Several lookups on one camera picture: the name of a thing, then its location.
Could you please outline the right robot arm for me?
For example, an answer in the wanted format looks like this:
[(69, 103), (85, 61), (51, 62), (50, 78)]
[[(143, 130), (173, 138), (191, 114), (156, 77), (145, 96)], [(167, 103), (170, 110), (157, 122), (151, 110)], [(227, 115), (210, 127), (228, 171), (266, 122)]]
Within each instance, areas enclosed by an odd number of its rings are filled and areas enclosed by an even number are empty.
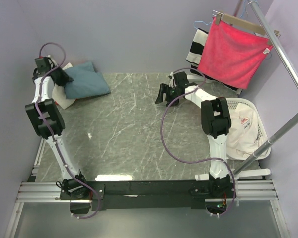
[(201, 110), (201, 126), (208, 138), (210, 169), (207, 175), (196, 175), (197, 181), (212, 181), (208, 185), (208, 192), (214, 198), (225, 193), (225, 183), (230, 183), (230, 168), (227, 165), (226, 141), (231, 128), (231, 117), (225, 97), (216, 97), (204, 91), (200, 85), (189, 82), (185, 72), (169, 75), (170, 83), (162, 83), (156, 104), (166, 101), (166, 106), (179, 105), (179, 99), (185, 98), (198, 106)]

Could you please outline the blue t shirt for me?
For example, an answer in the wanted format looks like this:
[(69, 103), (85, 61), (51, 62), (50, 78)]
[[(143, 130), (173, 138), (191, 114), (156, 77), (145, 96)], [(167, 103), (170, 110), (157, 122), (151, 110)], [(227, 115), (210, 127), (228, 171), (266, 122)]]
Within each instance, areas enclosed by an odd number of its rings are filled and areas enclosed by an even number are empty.
[(64, 69), (72, 79), (65, 85), (67, 99), (83, 99), (111, 93), (110, 87), (100, 72), (96, 72), (92, 62)]

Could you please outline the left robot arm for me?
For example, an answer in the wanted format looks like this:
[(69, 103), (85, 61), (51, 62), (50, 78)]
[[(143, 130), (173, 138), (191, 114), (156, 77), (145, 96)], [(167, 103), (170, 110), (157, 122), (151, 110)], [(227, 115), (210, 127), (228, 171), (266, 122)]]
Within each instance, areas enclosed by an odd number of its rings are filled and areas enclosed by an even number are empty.
[(84, 199), (89, 195), (89, 186), (85, 184), (84, 175), (66, 150), (62, 138), (65, 122), (52, 98), (55, 85), (64, 86), (72, 79), (50, 57), (39, 56), (35, 63), (35, 96), (25, 106), (25, 111), (36, 134), (48, 143), (59, 164), (63, 181), (56, 182), (56, 186), (67, 195), (73, 194), (77, 199)]

